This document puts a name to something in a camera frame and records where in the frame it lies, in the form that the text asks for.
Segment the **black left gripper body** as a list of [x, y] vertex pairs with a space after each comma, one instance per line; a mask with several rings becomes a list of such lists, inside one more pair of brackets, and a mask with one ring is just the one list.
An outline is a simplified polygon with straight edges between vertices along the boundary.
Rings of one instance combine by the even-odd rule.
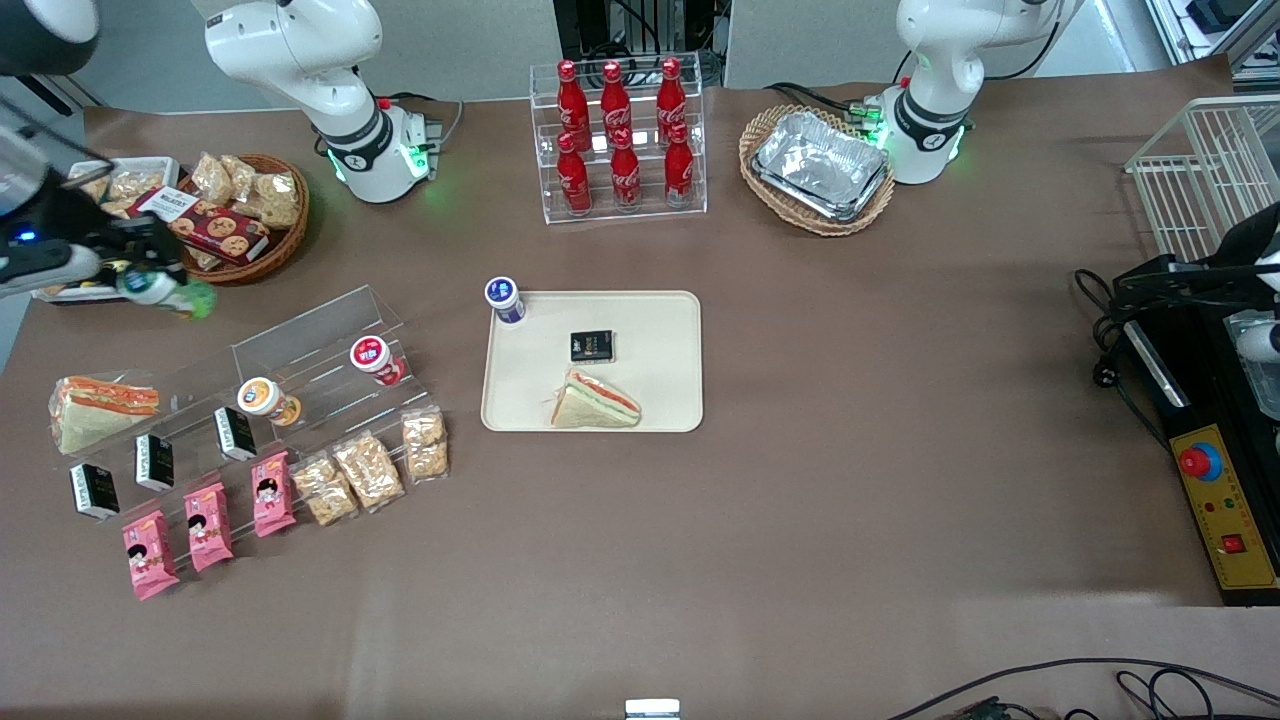
[[1236, 223], [1213, 254], [1213, 269], [1277, 266], [1279, 204]]

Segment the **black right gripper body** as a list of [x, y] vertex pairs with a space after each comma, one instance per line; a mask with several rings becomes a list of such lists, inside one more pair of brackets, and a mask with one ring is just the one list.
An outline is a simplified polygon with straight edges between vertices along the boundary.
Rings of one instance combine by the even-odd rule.
[[28, 201], [28, 224], [40, 240], [91, 251], [100, 261], [147, 263], [147, 231], [132, 219], [105, 213], [79, 190], [45, 184]]

